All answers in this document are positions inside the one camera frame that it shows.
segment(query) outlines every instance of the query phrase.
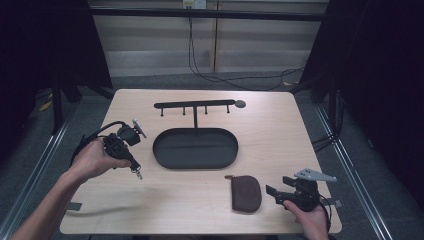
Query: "wooden table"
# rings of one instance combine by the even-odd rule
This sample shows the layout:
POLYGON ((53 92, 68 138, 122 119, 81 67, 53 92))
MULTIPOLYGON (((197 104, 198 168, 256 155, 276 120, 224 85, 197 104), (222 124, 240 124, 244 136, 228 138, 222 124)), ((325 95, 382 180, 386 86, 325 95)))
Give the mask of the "wooden table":
MULTIPOLYGON (((275 204, 265 185, 294 192, 282 176, 311 168, 321 172, 302 117, 290 93, 193 90, 119 90, 103 125, 138 119, 147 135, 130 147, 141 165, 143 180, 129 169, 110 170, 83 184, 72 199, 82 203, 68 210, 61 224, 64 234, 287 234, 301 228, 294 216, 275 204), (234 99, 245 108, 208 107, 198 110, 199 127, 229 130, 238 140, 239 152, 230 166, 218 170, 169 170, 152 152, 155 138, 169 128, 193 127, 192 109, 165 109, 157 102, 234 99), (262 205, 253 214, 231 208, 230 181, 225 175, 251 175, 262 189, 262 205)), ((320 193, 329 198, 325 182, 320 193)), ((341 231, 333 207, 330 232, 341 231)))

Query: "gray carpet floor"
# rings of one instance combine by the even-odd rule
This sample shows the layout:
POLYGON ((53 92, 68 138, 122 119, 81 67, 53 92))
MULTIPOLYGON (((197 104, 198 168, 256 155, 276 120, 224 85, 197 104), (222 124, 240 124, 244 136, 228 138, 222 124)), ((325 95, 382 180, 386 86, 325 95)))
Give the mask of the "gray carpet floor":
MULTIPOLYGON (((259 78, 279 73, 227 73, 219 74, 221 78, 238 78, 255 76, 254 79, 211 82, 194 74, 126 77, 114 78, 114 90, 121 88, 134 89, 210 89, 210 90, 269 90, 287 91, 296 86, 301 72, 280 78, 259 78)), ((67 131, 55 151, 52 161, 36 193, 31 198, 23 218, 28 216, 45 196, 56 179, 69 166, 70 157, 83 134, 97 130, 111 103, 110 100, 95 92, 81 88, 83 94, 80 103, 68 103, 64 99, 64 114, 76 108, 70 118, 67 131)), ((40 112, 38 107, 46 98, 49 89, 40 91, 37 107, 31 113, 20 133, 18 144, 7 161, 0 169, 0 221, 3 222, 9 209, 20 194, 28 177, 31 175, 39 157, 51 138, 53 129, 53 109, 40 112)), ((326 135, 325 129, 318 117, 316 104, 312 103, 309 91, 304 90, 295 95, 302 118, 311 140, 326 135)), ((420 211, 414 199, 404 186, 397 181, 384 163, 381 155, 370 148, 368 139, 361 127, 352 119, 346 110, 343 119, 343 129, 340 135, 355 170, 359 173, 375 206, 386 222, 393 239, 421 239, 424 236, 424 214, 420 211)), ((323 172, 338 177, 337 183, 329 184, 333 198, 342 202, 337 209, 343 230, 334 234, 337 239, 378 239, 364 208, 356 195, 345 170, 332 145, 317 152, 317 158, 323 172)), ((89 236, 67 236, 59 231, 54 239, 88 239, 89 236)), ((279 236, 280 239, 301 239, 298 236, 279 236)), ((93 236, 91 239, 131 239, 131 236, 93 236)))

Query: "forearm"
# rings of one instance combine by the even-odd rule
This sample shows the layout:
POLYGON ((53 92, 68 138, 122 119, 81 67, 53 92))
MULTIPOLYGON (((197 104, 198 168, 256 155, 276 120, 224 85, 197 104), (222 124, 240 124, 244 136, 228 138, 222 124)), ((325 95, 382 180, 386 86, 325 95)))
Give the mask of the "forearm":
POLYGON ((11 239, 49 239, 62 221, 66 207, 81 183, 69 172, 62 174, 11 239))

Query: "brown pouch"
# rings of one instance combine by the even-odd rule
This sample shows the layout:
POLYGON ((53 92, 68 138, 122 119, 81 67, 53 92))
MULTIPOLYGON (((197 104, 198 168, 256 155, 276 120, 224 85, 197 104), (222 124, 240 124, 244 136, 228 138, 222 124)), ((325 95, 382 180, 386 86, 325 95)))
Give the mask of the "brown pouch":
POLYGON ((262 202, 261 187, 252 176, 225 176, 231 180, 232 207, 236 211, 253 213, 262 202))

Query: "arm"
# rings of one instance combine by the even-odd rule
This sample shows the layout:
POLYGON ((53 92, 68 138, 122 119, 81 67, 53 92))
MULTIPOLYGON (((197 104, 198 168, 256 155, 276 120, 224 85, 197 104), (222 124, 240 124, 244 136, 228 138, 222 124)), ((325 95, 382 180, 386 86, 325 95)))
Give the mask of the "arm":
POLYGON ((107 155, 101 139, 89 143, 75 157, 72 166, 63 173, 35 211, 12 235, 11 239, 49 239, 62 221, 68 203, 79 186, 111 168, 129 167, 127 160, 107 155))
POLYGON ((296 216, 296 222, 302 227, 307 239, 328 240, 327 219, 321 206, 311 212, 304 212, 289 200, 284 201, 283 205, 296 216))

